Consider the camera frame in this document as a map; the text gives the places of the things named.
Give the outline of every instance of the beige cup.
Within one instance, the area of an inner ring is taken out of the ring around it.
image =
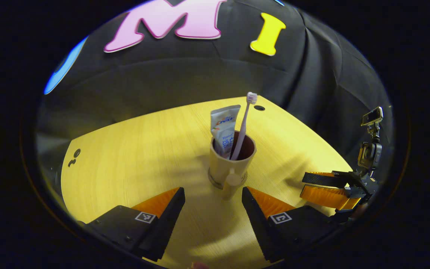
[[[237,144],[238,137],[239,132],[235,131],[232,153]],[[238,160],[227,160],[215,152],[214,144],[215,139],[212,138],[210,143],[208,178],[215,187],[223,189],[222,196],[229,199],[238,187],[245,183],[247,178],[246,170],[256,153],[256,145],[253,139],[245,135]]]

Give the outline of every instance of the wooden table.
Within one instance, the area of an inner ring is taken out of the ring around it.
[[[184,187],[181,210],[165,254],[157,264],[186,269],[193,261],[212,269],[268,266],[241,202],[242,187],[224,201],[208,180],[210,111],[246,97],[196,103],[122,121],[74,139],[61,175],[63,199],[72,216],[89,223],[117,205],[132,207],[154,195]],[[267,99],[250,108],[247,134],[257,146],[245,186],[296,207],[306,171],[351,171],[314,131]],[[74,153],[77,161],[68,167]],[[334,209],[312,205],[327,216]]]

